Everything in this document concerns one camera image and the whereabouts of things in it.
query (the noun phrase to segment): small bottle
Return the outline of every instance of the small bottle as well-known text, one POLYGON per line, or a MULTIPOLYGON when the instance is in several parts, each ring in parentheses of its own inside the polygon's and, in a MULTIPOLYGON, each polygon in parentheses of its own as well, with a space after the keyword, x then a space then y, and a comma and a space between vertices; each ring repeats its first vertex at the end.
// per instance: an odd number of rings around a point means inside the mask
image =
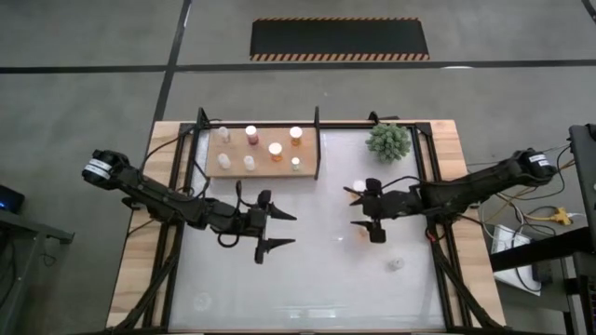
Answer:
POLYGON ((302 138, 302 129, 300 127, 290 128, 291 145, 300 145, 300 139, 302 138))
POLYGON ((217 129, 217 134, 222 138, 224 143, 228 143, 230 141, 230 131, 226 127, 219 127, 217 129))
POLYGON ((257 127, 248 126, 246 127, 246 137, 249 139, 250 145, 255 145, 259 142, 259 134, 257 134, 257 127))
POLYGON ((294 157, 291 159, 291 169, 298 171, 300 169, 300 158, 294 157))
POLYGON ((248 171, 254 171, 254 158, 252 156, 244 156, 244 168, 248 171))
MULTIPOLYGON (((364 191, 366 191, 366 182, 364 182, 364 181, 354 181, 354 183, 352 184, 352 190, 354 190, 356 192, 364 192, 364 191)), ((352 195, 352 197, 355 198, 355 199, 359 198, 357 194, 350 193, 350 195, 352 195)))
POLYGON ((230 162, 230 158, 227 156, 227 154, 218 154, 217 162, 223 169, 229 169, 232 166, 232 162, 230 162))
POLYGON ((269 144, 269 153, 274 162, 279 162, 281 160, 281 144, 277 142, 269 144))

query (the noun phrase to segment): wooden table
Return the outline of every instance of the wooden table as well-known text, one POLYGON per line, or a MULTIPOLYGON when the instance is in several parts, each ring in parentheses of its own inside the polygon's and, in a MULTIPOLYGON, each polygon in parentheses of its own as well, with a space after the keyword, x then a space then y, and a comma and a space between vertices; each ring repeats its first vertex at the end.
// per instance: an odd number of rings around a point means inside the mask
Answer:
MULTIPOLYGON (((390 122, 412 123, 412 121, 406 120, 390 122)), ((455 121, 415 120, 415 122, 429 122, 432 126, 442 178, 444 180, 452 180, 466 175, 466 163, 459 142, 459 136, 457 135, 455 121)), ((176 138, 180 124, 181 122, 157 122, 149 144, 149 151, 166 141, 171 141, 176 138)), ((425 150, 426 146, 422 145, 422 147, 423 157, 428 161, 427 151, 425 150)), ((172 144, 156 152, 147 161, 144 173, 159 182, 168 184, 174 156, 174 148, 175 144, 172 144)), ((187 152, 183 153, 179 185, 182 185, 183 183, 183 169, 186 166, 185 161, 187 156, 187 152)), ((430 169, 430 164, 428 162, 425 166, 430 169)), ((476 210, 469 210, 466 215, 477 218, 476 210)), ((129 229, 133 229, 148 220, 149 215, 145 211, 137 211, 132 216, 129 229)), ((453 230, 464 282, 486 312, 496 322, 505 325, 505 317, 496 290, 488 251, 482 236, 482 228, 476 223, 460 220, 454 224, 453 230)), ((115 285, 112 305, 107 319, 107 327, 115 326, 122 321, 146 290, 151 278, 153 261, 156 255, 158 234, 159 223, 152 223, 137 231, 127 240, 115 285)), ((166 285, 164 284, 157 295, 155 310, 156 317, 154 317, 154 324, 156 326, 159 323, 159 316, 161 315, 161 302, 165 287, 166 285)), ((455 324, 461 325, 458 302, 451 285, 449 291, 455 324)), ((476 320, 474 320, 474 325, 476 327, 478 326, 476 320)))

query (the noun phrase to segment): gray concrete floor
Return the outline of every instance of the gray concrete floor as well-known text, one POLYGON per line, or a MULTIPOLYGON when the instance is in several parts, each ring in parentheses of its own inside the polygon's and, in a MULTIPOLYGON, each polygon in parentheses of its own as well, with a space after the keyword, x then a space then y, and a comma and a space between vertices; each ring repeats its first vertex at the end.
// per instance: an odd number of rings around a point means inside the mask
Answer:
MULTIPOLYGON (((165 64, 181 5, 5 0, 0 66, 165 64)), ((433 60, 596 58, 596 25, 579 0, 196 0, 179 63, 248 62, 250 23, 262 16, 417 16, 433 60)), ((595 78, 596 68, 176 74, 165 119, 195 119, 198 106, 229 120, 310 119, 316 105, 325 119, 360 119, 371 110, 452 118, 467 161, 477 163, 564 144, 569 126, 596 122, 595 78)), ((0 183, 27 194, 26 216, 76 231, 70 247, 47 246, 59 261, 51 268, 40 262, 19 333, 103 327, 130 213, 121 194, 85 184, 80 170, 96 148, 140 163, 162 79, 0 75, 0 183)), ((575 171, 564 175, 563 194, 521 207, 583 211, 575 171)), ((559 186, 554 181, 541 194, 559 186)), ((498 206, 490 200, 486 212, 498 206)), ((515 225, 510 213, 498 222, 515 225)), ((559 314, 504 305, 514 328, 564 331, 559 314)))

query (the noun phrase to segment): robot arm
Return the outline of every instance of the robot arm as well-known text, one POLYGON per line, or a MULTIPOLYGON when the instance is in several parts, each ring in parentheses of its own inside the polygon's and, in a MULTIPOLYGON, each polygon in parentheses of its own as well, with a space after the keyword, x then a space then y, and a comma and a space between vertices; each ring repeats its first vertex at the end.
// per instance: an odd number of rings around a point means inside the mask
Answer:
POLYGON ((410 187, 410 192, 384 192, 393 182, 383 186, 376 179, 366 180, 366 190, 361 193, 345 189, 360 196, 351 206, 362 205, 364 215, 372 219, 352 223, 365 226, 371 242, 385 243, 386 234, 381 226, 383 219, 423 214, 437 222, 453 221, 473 203, 486 201, 493 194, 516 185, 546 185, 557 172, 557 168, 541 152, 528 149, 515 152, 494 167, 453 181, 419 180, 419 184, 410 187))
POLYGON ((254 260, 263 263, 264 254, 271 249, 294 242, 293 239, 265 239, 267 216, 280 220, 293 220, 292 215, 277 209, 271 200, 271 191, 262 191, 256 204, 241 201, 241 183, 237 182, 238 203, 235 207, 204 194, 189 196, 180 194, 165 185, 143 176, 132 167, 129 159, 111 151, 96 150, 93 158, 82 172, 83 179, 104 190, 119 189, 128 194, 135 202, 147 206, 151 217, 167 224, 179 224, 184 221, 193 228, 205 230, 207 226, 218 234, 222 247, 232 248, 241 236, 257 238, 254 260), (249 209, 246 213, 239 210, 240 202, 249 209), (233 235, 237 240, 226 245, 222 235, 233 235))

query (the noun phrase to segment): metal stand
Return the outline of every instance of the metal stand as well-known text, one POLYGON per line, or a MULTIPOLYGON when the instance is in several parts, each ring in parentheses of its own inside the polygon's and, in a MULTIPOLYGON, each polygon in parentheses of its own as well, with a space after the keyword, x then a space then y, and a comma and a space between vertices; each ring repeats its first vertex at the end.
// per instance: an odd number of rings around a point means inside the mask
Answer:
POLYGON ((0 210, 0 229, 6 232, 2 241, 3 252, 11 249, 6 251, 11 253, 11 261, 3 272, 3 279, 8 273, 13 277, 11 284, 2 289, 7 295, 0 301, 0 334, 11 334, 25 300, 27 287, 34 276, 36 261, 44 250, 46 238, 52 237, 60 240, 61 244, 70 244, 75 234, 24 219, 5 210, 0 210))

